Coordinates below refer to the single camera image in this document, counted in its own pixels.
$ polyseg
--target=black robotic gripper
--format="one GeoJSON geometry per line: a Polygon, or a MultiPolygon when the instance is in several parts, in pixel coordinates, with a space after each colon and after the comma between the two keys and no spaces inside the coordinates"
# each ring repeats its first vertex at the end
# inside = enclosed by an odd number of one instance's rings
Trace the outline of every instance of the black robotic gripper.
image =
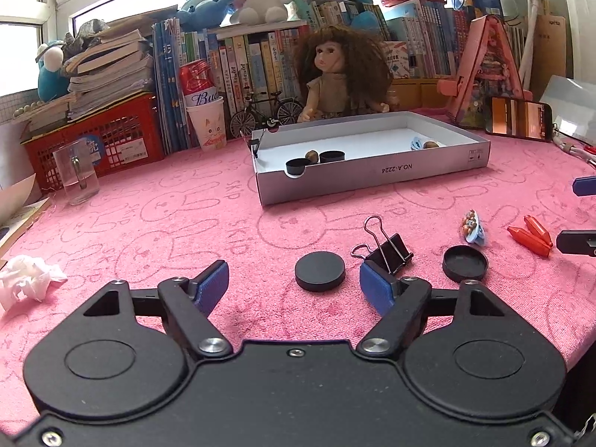
{"type": "Polygon", "coordinates": [[[228,285],[217,261],[157,289],[113,280],[25,360],[40,417],[17,447],[562,447],[549,410],[561,354],[481,283],[406,277],[394,306],[348,341],[245,341],[207,316],[228,285]],[[166,334],[135,316],[162,318],[166,334]],[[430,316],[451,324],[421,334],[430,316]]]}

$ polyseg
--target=brown curly hair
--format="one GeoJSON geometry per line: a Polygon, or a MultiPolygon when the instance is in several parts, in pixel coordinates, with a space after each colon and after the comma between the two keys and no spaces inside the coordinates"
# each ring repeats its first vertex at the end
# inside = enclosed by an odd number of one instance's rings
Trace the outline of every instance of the brown curly hair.
{"type": "Polygon", "coordinates": [[[324,26],[304,35],[294,52],[294,66],[302,98],[308,96],[307,84],[322,72],[315,67],[317,46],[333,41],[342,46],[346,59],[348,95],[355,103],[385,102],[393,77],[386,57],[370,34],[343,26],[324,26]]]}

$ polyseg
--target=screw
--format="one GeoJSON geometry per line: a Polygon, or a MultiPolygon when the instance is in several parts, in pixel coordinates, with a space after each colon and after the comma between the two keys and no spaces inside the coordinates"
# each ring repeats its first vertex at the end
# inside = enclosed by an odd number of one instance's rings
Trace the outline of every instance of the screw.
{"type": "Polygon", "coordinates": [[[548,432],[537,432],[530,440],[530,445],[532,447],[545,447],[551,441],[551,436],[548,432]]]}
{"type": "Polygon", "coordinates": [[[62,437],[51,430],[41,435],[41,441],[48,447],[60,447],[62,445],[62,437]]]}
{"type": "Polygon", "coordinates": [[[383,338],[369,338],[362,342],[362,349],[371,354],[384,353],[389,346],[389,341],[383,338]]]}
{"type": "Polygon", "coordinates": [[[292,358],[302,358],[304,355],[306,355],[306,353],[301,349],[291,349],[288,351],[288,356],[291,356],[292,358]]]}
{"type": "Polygon", "coordinates": [[[199,349],[204,353],[222,353],[227,348],[228,342],[221,338],[207,338],[199,343],[199,349]]]}

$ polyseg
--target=white paper cup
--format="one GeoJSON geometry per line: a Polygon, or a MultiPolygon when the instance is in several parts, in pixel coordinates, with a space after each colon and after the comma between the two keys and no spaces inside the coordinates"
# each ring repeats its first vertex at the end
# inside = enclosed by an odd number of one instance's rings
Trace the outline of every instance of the white paper cup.
{"type": "Polygon", "coordinates": [[[221,149],[226,145],[224,98],[201,106],[187,107],[186,110],[202,150],[221,149]]]}

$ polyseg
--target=crumpled tissue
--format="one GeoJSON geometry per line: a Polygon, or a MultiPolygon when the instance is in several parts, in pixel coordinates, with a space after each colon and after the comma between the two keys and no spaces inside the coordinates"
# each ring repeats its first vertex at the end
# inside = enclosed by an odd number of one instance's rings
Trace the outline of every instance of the crumpled tissue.
{"type": "Polygon", "coordinates": [[[41,302],[50,283],[63,283],[66,280],[59,265],[47,265],[39,257],[13,257],[0,270],[0,306],[7,311],[19,301],[21,292],[41,302]]]}

